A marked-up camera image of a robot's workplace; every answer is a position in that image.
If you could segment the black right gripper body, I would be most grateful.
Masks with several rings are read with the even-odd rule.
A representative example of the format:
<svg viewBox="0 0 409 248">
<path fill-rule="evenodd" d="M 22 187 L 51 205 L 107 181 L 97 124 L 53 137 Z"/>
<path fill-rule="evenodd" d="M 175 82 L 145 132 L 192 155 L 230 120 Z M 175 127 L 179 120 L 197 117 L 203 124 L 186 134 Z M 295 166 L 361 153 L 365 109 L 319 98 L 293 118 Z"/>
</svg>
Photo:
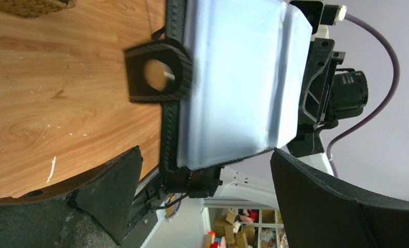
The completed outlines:
<svg viewBox="0 0 409 248">
<path fill-rule="evenodd" d="M 332 94 L 332 88 L 334 85 L 334 77 L 336 74 L 337 66 L 341 65 L 345 59 L 345 52 L 338 52 L 338 51 L 333 51 L 330 62 L 329 62 L 329 67 L 328 67 L 328 73 L 327 73 L 327 78 L 326 78 L 326 83 L 327 83 L 327 94 L 326 94 L 326 100 L 324 104 L 324 109 L 322 110 L 322 116 L 321 116 L 321 124 L 325 124 L 328 121 L 333 120 L 333 114 L 332 114 L 332 104 L 333 104 L 333 94 Z"/>
</svg>

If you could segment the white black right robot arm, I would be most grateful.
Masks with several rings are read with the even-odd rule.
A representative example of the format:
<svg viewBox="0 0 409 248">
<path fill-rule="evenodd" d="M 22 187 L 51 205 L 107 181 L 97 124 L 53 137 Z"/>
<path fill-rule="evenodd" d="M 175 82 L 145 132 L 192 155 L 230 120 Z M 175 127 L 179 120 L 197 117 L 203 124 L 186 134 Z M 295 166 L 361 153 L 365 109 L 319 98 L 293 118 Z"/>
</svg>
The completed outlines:
<svg viewBox="0 0 409 248">
<path fill-rule="evenodd" d="M 345 53 L 334 51 L 334 46 L 334 40 L 326 38 L 316 38 L 310 44 L 297 134 L 287 145 L 292 156 L 330 175 L 336 171 L 327 158 L 321 131 L 335 128 L 340 119 L 359 116 L 368 102 L 366 76 L 352 68 L 338 68 Z M 227 200 L 232 206 L 243 200 L 278 208 L 271 179 L 252 177 L 227 166 L 221 171 L 221 180 L 214 199 Z"/>
</svg>

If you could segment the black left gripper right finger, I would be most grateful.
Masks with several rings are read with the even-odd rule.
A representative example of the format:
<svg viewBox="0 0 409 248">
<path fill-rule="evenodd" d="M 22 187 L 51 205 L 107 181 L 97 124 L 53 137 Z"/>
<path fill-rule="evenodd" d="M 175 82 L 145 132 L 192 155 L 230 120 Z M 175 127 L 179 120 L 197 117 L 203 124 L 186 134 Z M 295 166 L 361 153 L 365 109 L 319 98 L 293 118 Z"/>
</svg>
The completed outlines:
<svg viewBox="0 0 409 248">
<path fill-rule="evenodd" d="M 281 149 L 270 167 L 290 247 L 409 247 L 409 201 L 347 183 Z"/>
</svg>

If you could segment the black card holder with sleeves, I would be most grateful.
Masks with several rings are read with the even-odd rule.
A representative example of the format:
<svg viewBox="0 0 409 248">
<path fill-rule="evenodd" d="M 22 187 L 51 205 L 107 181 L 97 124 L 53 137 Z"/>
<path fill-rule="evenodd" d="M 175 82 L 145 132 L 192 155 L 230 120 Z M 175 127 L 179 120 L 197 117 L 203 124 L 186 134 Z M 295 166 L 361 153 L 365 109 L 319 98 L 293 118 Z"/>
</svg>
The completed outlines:
<svg viewBox="0 0 409 248">
<path fill-rule="evenodd" d="M 195 171 L 295 136 L 312 26 L 284 1 L 167 1 L 163 39 L 124 51 L 129 100 L 162 107 L 159 166 Z"/>
</svg>

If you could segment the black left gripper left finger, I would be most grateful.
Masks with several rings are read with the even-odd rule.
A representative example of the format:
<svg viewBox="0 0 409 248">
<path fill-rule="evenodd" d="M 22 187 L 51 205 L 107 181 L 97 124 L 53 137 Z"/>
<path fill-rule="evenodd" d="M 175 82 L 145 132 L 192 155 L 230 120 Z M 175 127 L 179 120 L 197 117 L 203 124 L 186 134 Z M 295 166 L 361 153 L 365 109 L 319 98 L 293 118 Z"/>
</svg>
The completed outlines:
<svg viewBox="0 0 409 248">
<path fill-rule="evenodd" d="M 121 245 L 142 162 L 136 146 L 59 183 L 0 198 L 0 247 L 75 247 L 85 236 Z"/>
</svg>

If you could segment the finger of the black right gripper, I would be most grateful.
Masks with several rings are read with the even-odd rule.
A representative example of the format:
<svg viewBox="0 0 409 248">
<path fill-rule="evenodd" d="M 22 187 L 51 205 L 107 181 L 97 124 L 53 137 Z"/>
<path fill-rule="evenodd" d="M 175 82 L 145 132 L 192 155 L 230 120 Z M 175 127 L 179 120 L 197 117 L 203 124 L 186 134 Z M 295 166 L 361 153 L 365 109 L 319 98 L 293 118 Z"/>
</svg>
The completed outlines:
<svg viewBox="0 0 409 248">
<path fill-rule="evenodd" d="M 302 80 L 298 121 L 313 125 L 320 122 L 328 89 L 326 78 L 335 46 L 332 39 L 316 38 L 310 43 Z"/>
</svg>

